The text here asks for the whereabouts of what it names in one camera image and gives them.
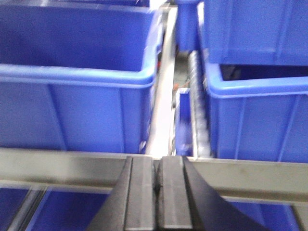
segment black plastic part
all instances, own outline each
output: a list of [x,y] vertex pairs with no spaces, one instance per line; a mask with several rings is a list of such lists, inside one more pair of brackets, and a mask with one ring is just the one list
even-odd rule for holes
[[87,231],[154,231],[153,159],[127,157],[121,175]]
[[154,172],[152,158],[128,157],[87,231],[269,231],[225,201],[186,157],[163,157]]
[[225,201],[183,157],[192,222],[196,231],[269,231]]
[[163,157],[159,166],[158,226],[160,230],[192,230],[180,157]]
[[131,166],[132,157],[128,157],[116,186],[88,226],[87,231],[124,230]]
[[134,157],[125,231],[155,230],[154,165],[150,157]]

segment metal rod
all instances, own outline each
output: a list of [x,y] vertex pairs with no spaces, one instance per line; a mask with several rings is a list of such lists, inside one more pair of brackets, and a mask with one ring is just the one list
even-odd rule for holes
[[202,71],[198,55],[196,51],[189,55],[192,153],[194,157],[210,157],[211,149],[205,118],[205,100],[202,96],[204,93],[201,82]]
[[28,191],[8,231],[24,231],[45,195],[46,188],[32,188]]
[[170,130],[173,130],[171,108],[175,65],[176,18],[177,8],[171,8],[163,46],[162,65],[157,80],[150,134],[145,151],[146,154],[156,157],[169,155],[172,151]]

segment metal bar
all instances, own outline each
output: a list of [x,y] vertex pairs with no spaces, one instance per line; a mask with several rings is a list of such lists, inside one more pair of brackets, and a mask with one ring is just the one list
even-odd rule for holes
[[222,196],[308,203],[308,165],[199,158],[192,161]]
[[8,231],[24,231],[45,195],[46,188],[32,188],[27,193]]
[[175,22],[177,8],[171,8],[163,46],[160,74],[157,80],[157,89],[153,116],[150,127],[146,154],[156,157],[169,155],[172,150],[170,130],[173,130],[171,118],[172,89],[175,64]]
[[[126,156],[0,148],[0,184],[104,193],[115,186]],[[307,164],[193,157],[190,161],[222,196],[308,203]]]
[[0,148],[0,182],[21,187],[109,191],[116,184],[126,156]]

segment gray metal frame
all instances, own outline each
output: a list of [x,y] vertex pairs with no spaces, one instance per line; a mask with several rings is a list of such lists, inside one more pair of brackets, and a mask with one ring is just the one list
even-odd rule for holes
[[[0,148],[0,184],[105,193],[115,186],[128,155]],[[308,205],[306,164],[193,157],[190,161],[222,196]]]

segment blue plastic bin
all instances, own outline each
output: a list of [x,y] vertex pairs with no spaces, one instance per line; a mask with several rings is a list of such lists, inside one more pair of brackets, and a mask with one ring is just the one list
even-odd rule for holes
[[197,5],[202,0],[176,0],[178,16],[176,22],[176,41],[180,51],[199,49]]
[[267,205],[232,202],[242,213],[272,231],[299,231],[289,205]]
[[308,65],[308,0],[205,0],[209,61]]
[[218,158],[308,163],[308,67],[205,61],[205,74]]
[[143,7],[0,3],[0,146],[140,153],[160,16]]
[[0,188],[0,231],[7,231],[28,190]]
[[160,5],[167,0],[53,0],[53,1],[74,1],[85,3],[99,3],[108,5],[121,5],[121,6],[143,6],[157,9]]
[[48,191],[26,231],[84,231],[108,195]]
[[176,155],[192,156],[192,124],[189,89],[180,88],[177,92],[175,115]]

